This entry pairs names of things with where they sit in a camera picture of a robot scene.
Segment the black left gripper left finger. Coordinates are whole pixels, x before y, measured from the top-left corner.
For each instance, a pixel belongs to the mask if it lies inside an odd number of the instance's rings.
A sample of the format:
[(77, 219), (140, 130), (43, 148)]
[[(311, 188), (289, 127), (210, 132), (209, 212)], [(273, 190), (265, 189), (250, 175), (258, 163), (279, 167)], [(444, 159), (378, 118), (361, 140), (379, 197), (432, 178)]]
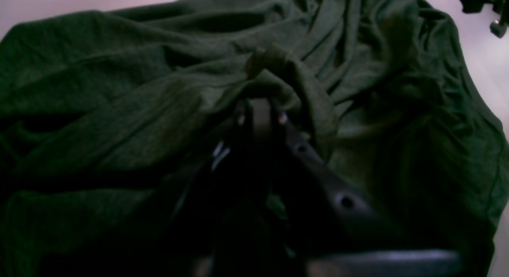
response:
[(247, 172), (254, 158), (251, 100), (236, 104), (207, 143), (206, 160), (185, 176), (171, 202), (158, 250), (169, 277), (257, 277), (259, 208)]

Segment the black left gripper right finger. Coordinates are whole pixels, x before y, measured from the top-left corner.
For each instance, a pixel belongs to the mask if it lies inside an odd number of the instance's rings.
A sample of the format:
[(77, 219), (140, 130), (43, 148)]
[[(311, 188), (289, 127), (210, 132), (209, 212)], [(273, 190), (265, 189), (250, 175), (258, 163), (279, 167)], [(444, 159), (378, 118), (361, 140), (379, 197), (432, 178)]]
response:
[(270, 150), (290, 244), (308, 277), (460, 275), (459, 253), (413, 244), (325, 165), (273, 99), (258, 101), (258, 140)]

